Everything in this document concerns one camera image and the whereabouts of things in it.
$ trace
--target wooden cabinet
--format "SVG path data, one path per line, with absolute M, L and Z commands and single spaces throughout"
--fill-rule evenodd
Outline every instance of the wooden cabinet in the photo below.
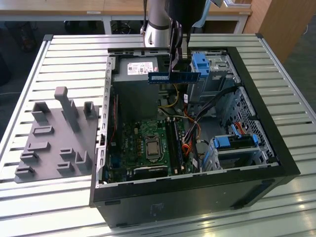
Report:
M 244 33 L 261 33 L 281 62 L 292 52 L 316 11 L 316 0 L 252 0 Z
M 251 4 L 252 0 L 233 0 L 233 2 L 238 4 Z

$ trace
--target wooden table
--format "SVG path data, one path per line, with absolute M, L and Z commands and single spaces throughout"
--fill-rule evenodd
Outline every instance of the wooden table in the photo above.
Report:
M 242 33 L 252 10 L 212 5 L 207 21 L 237 21 Z M 0 21 L 101 20 L 111 34 L 112 20 L 142 20 L 143 0 L 0 0 Z

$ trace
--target motherboard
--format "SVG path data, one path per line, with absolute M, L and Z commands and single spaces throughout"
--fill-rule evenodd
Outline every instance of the motherboard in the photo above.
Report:
M 109 176 L 112 182 L 151 178 L 153 173 L 154 176 L 170 176 L 175 170 L 177 172 L 175 157 L 170 157 L 169 151 L 173 146 L 167 136 L 169 123 L 167 120 L 143 120 L 123 124 L 121 153 L 112 154 L 110 158 Z M 174 124 L 181 141 L 185 135 L 184 123 L 178 119 Z M 190 162 L 180 163 L 179 172 L 190 172 Z

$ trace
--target white table leg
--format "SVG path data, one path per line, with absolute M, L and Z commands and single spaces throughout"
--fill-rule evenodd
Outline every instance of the white table leg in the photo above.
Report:
M 103 25 L 104 25 L 104 31 L 106 35 L 111 35 L 111 16 L 103 16 L 102 17 Z
M 248 19 L 248 15 L 242 15 L 239 17 L 239 20 L 236 24 L 236 28 L 234 30 L 234 34 L 242 34 L 243 29 L 245 28 L 247 19 Z

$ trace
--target label sticker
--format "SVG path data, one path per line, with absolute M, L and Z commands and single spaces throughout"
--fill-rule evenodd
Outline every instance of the label sticker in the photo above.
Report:
M 198 162 L 197 162 L 196 159 L 193 159 L 193 160 L 192 160 L 192 164 L 193 164 L 196 168 L 198 168 Z
M 250 15 L 250 12 L 239 12 L 239 15 Z
M 127 75 L 145 75 L 148 72 L 153 72 L 154 67 L 152 62 L 144 63 L 129 63 L 127 65 Z
M 100 11 L 87 11 L 87 14 L 101 14 Z
M 187 94 L 184 94 L 184 96 L 183 96 L 183 98 L 184 98 L 184 103 L 188 103 L 188 95 Z

